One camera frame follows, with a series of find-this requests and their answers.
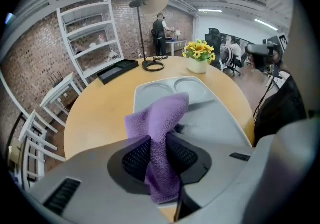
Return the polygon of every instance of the black mesh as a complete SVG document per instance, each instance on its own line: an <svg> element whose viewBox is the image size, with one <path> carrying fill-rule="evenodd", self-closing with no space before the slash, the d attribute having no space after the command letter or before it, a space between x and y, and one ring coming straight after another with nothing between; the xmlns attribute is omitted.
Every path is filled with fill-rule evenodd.
<svg viewBox="0 0 320 224"><path fill-rule="evenodd" d="M185 172L198 160L198 155L195 152L182 146L176 141L172 139L167 139L166 144L166 154L169 163L171 164L171 166L177 174Z"/></svg>
<svg viewBox="0 0 320 224"><path fill-rule="evenodd" d="M151 139L127 153L122 160L126 172L142 182L145 181L147 166L150 162L150 146Z"/></svg>

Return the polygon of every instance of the fluorescent light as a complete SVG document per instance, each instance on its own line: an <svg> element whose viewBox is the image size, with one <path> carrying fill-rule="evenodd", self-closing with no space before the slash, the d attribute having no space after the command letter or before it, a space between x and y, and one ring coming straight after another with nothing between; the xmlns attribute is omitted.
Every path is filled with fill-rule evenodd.
<svg viewBox="0 0 320 224"><path fill-rule="evenodd" d="M211 10L211 9L199 9L199 11L214 11L214 12L222 12L222 10Z"/></svg>
<svg viewBox="0 0 320 224"><path fill-rule="evenodd" d="M272 29L274 29L274 30L278 30L278 28L276 28L276 27L274 27L274 26L272 26L272 25L269 25L269 24L267 24L266 22L264 22L264 21L261 21L261 20L259 20L259 19L255 19L255 21L257 21L257 22L259 22L259 23L262 23L262 24L264 24L265 26L269 26L270 28L272 28Z"/></svg>
<svg viewBox="0 0 320 224"><path fill-rule="evenodd" d="M7 14L6 18L5 18L5 22L4 22L4 23L7 24L12 16L13 16L13 14L10 13L10 12L8 12L8 14Z"/></svg>

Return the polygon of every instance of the person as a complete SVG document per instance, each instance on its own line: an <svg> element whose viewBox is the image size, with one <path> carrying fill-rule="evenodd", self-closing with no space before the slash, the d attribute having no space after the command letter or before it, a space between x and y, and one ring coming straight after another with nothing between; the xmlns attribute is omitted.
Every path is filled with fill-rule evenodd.
<svg viewBox="0 0 320 224"><path fill-rule="evenodd" d="M153 23L155 32L154 44L156 46L155 53L157 56L166 54L166 35L165 30L174 32L174 28L169 28L164 21L165 17L162 13L157 15L157 20Z"/></svg>
<svg viewBox="0 0 320 224"><path fill-rule="evenodd" d="M255 67L252 56L250 61L252 67ZM271 62L279 62L279 70L291 74L287 65L280 60L280 54L278 52L275 52ZM298 87L292 75L290 75L281 88L265 100L258 111L254 127L254 146L257 145L262 137L276 134L287 124L306 119L307 114L304 107Z"/></svg>
<svg viewBox="0 0 320 224"><path fill-rule="evenodd" d="M235 36L231 37L231 45L229 46L232 50L233 55L235 55L238 59L242 56L242 49L240 47L240 42L236 39Z"/></svg>

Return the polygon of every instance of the purple towel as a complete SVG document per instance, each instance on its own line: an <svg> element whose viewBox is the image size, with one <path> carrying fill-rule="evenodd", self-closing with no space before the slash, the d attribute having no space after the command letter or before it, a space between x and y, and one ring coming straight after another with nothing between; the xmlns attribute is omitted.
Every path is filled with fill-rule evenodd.
<svg viewBox="0 0 320 224"><path fill-rule="evenodd" d="M180 179L167 159L165 137L187 112L188 105L187 93L173 94L124 119L128 138L142 135L152 138L145 183L150 186L151 197L156 203L176 199L179 194Z"/></svg>

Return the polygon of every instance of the white pot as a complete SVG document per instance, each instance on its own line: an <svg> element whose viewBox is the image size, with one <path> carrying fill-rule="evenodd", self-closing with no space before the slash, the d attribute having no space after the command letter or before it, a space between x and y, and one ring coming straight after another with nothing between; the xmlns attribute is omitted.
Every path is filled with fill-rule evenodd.
<svg viewBox="0 0 320 224"><path fill-rule="evenodd" d="M188 58L188 69L196 74L203 74L207 72L208 61L202 60L198 61L194 58Z"/></svg>

